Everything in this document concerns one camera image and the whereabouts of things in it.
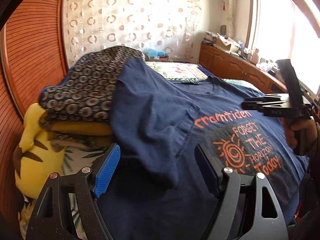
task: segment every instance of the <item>window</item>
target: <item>window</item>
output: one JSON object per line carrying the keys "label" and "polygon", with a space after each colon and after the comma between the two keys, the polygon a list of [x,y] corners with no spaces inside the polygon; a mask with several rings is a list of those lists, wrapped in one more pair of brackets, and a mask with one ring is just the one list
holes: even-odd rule
{"label": "window", "polygon": [[254,0],[249,48],[266,60],[290,58],[297,77],[313,93],[320,84],[320,39],[291,0]]}

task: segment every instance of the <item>yellow plush toy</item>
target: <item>yellow plush toy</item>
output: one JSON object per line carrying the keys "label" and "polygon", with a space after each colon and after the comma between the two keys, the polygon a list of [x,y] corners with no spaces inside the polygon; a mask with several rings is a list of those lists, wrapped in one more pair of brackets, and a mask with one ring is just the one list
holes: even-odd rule
{"label": "yellow plush toy", "polygon": [[31,198],[38,198],[52,172],[61,172],[65,152],[64,147],[53,148],[48,133],[39,126],[44,112],[38,103],[28,108],[21,141],[13,153],[16,186]]}

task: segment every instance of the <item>wooden dresser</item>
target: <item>wooden dresser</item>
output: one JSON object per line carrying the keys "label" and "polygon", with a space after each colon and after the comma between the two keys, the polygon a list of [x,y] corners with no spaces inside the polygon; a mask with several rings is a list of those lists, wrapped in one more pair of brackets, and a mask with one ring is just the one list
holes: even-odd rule
{"label": "wooden dresser", "polygon": [[286,86],[254,64],[201,44],[199,64],[220,78],[245,80],[266,94],[287,93]]}

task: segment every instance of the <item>white wall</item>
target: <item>white wall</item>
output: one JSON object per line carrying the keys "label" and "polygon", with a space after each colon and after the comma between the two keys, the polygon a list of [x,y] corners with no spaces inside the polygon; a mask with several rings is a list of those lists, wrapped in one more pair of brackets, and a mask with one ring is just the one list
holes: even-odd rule
{"label": "white wall", "polygon": [[198,61],[200,46],[206,31],[219,32],[223,0],[201,0],[201,17],[193,44],[194,63]]}
{"label": "white wall", "polygon": [[236,38],[245,43],[250,13],[250,0],[236,0],[235,29]]}

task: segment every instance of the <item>patterned curtain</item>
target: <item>patterned curtain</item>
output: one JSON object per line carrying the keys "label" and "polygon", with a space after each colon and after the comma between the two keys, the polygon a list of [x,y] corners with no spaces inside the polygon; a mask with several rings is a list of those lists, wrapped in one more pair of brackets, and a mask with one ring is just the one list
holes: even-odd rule
{"label": "patterned curtain", "polygon": [[226,12],[226,26],[227,36],[234,38],[235,31],[235,12],[236,12],[236,0],[224,0],[225,12]]}
{"label": "patterned curtain", "polygon": [[190,60],[200,15],[200,0],[64,0],[68,64],[115,45]]}

